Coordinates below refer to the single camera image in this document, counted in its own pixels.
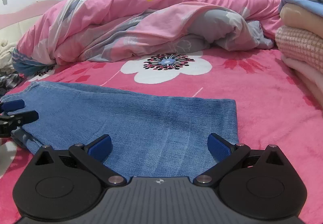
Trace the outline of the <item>blue denim jeans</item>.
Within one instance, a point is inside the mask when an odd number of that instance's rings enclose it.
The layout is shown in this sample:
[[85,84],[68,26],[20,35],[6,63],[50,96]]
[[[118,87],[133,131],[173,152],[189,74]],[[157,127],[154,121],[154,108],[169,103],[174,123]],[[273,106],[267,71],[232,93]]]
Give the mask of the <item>blue denim jeans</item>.
[[79,83],[31,83],[2,101],[21,99],[37,121],[17,136],[30,152],[44,145],[66,150],[108,134],[113,149],[104,165],[125,178],[132,176],[191,179],[216,164],[207,148],[212,133],[238,141],[236,103],[139,94]]

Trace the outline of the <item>white patterned clothes pile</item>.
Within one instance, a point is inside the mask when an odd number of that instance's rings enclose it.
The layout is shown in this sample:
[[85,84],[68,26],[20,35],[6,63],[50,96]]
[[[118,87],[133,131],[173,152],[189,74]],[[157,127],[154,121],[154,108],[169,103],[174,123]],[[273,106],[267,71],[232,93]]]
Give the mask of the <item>white patterned clothes pile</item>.
[[1,73],[12,74],[15,69],[12,64],[12,53],[16,47],[16,42],[8,42],[8,40],[1,38],[1,53],[0,53],[0,66]]

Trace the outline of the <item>plaid shirt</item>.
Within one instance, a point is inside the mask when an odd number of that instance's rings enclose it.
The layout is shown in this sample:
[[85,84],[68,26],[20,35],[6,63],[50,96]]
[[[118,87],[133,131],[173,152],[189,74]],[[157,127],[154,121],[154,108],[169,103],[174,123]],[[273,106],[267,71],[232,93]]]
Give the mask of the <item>plaid shirt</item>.
[[14,89],[18,86],[22,81],[23,77],[20,76],[18,73],[13,74],[1,74],[0,78],[0,95],[1,97],[4,96],[7,92]]

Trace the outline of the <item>pink floral bed sheet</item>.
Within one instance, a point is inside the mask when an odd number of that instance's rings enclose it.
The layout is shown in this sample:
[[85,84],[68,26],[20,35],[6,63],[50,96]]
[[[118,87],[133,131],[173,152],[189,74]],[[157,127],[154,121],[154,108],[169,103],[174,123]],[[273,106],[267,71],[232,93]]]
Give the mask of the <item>pink floral bed sheet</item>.
[[229,98],[239,140],[253,149],[276,144],[305,183],[306,223],[322,223],[322,107],[278,50],[196,52],[177,70],[146,67],[147,57],[58,67],[37,81],[84,83],[157,96]]

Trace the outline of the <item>pink white headboard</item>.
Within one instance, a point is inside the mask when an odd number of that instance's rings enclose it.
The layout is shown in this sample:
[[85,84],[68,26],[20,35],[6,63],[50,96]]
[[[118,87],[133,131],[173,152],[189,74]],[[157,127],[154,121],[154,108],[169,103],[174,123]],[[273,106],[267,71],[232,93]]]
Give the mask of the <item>pink white headboard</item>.
[[17,42],[57,0],[39,1],[15,13],[1,14],[1,40]]

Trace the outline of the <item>pink floral quilt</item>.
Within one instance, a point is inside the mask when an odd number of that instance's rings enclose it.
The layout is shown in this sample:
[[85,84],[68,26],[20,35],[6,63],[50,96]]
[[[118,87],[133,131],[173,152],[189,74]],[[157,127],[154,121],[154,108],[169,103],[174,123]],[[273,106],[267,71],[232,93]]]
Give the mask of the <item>pink floral quilt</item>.
[[116,62],[150,54],[187,54],[217,45],[270,49],[282,26],[280,0],[63,0],[18,41],[16,71]]

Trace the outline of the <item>stack of folded blankets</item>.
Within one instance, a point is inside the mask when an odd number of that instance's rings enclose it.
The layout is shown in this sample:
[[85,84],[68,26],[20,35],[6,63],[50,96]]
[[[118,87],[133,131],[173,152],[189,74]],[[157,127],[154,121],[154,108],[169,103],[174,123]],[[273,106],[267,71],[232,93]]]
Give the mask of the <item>stack of folded blankets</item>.
[[281,0],[279,13],[282,61],[322,105],[322,0]]

